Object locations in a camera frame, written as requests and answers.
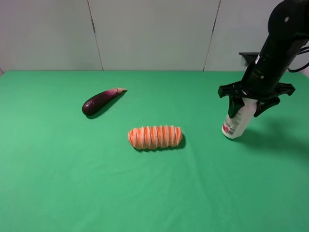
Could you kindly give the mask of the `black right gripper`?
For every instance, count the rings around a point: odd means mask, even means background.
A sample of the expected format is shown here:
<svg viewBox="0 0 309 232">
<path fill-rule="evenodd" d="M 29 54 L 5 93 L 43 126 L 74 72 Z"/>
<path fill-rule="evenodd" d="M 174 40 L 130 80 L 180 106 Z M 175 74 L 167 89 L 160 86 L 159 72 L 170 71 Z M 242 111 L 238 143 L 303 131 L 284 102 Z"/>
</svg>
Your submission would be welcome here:
<svg viewBox="0 0 309 232">
<path fill-rule="evenodd" d="M 243 98 L 264 100 L 257 101 L 254 117 L 258 117 L 267 109 L 280 103 L 278 96 L 287 94 L 291 96 L 295 91 L 292 84 L 277 83 L 273 90 L 268 94 L 262 94 L 261 91 L 251 91 L 241 85 L 241 82 L 234 82 L 228 85 L 219 86 L 218 95 L 220 98 L 229 96 L 229 118 L 234 118 L 238 111 L 245 106 Z"/>
</svg>

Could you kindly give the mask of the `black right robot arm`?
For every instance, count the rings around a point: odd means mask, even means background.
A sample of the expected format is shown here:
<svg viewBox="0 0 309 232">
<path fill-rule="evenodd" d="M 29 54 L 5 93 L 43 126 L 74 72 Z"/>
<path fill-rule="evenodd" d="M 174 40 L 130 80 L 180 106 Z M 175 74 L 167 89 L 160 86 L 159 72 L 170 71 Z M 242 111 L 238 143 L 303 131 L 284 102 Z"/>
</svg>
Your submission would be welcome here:
<svg viewBox="0 0 309 232">
<path fill-rule="evenodd" d="M 280 95 L 292 95 L 295 88 L 281 83 L 280 79 L 308 40 L 309 2 L 284 0 L 279 3 L 268 20 L 268 37 L 242 80 L 218 89 L 219 97 L 229 97 L 229 117 L 234 118 L 244 107 L 245 99 L 257 101 L 253 116 L 258 117 L 279 104 Z"/>
</svg>

